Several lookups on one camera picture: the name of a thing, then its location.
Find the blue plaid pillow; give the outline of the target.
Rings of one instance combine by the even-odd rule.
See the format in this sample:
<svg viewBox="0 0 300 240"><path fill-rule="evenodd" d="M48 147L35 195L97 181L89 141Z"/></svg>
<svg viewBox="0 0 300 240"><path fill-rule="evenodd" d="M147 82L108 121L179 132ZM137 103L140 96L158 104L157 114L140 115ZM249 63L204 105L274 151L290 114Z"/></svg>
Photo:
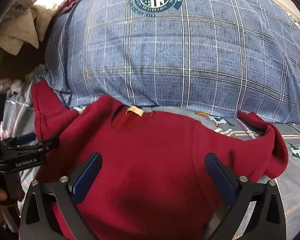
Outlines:
<svg viewBox="0 0 300 240"><path fill-rule="evenodd" d="M70 108L108 94L300 124L300 26L272 0L81 0L56 19L45 60Z"/></svg>

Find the beige crumpled cloth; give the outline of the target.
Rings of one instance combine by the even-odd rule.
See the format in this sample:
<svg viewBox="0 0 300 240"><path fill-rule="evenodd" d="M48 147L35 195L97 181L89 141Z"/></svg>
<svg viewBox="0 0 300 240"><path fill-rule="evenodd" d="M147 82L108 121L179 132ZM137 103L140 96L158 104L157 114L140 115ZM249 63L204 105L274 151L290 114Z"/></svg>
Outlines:
<svg viewBox="0 0 300 240"><path fill-rule="evenodd" d="M46 8L37 0L14 0L0 18L0 48L17 55L24 43L39 48L57 5Z"/></svg>

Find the red small sweater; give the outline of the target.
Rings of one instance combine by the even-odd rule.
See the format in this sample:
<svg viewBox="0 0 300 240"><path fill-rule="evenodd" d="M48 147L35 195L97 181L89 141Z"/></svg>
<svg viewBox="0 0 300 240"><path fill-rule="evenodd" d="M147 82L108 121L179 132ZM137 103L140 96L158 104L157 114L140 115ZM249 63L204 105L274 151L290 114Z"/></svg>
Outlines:
<svg viewBox="0 0 300 240"><path fill-rule="evenodd" d="M78 210L100 239L200 239L222 199L204 166L208 153L256 182L286 169L288 152L277 128L254 113L239 117L263 132L243 141L167 112L127 113L104 95L82 113L67 109L45 81L32 87L39 141L58 137L36 178L55 182L92 153L103 164Z"/></svg>

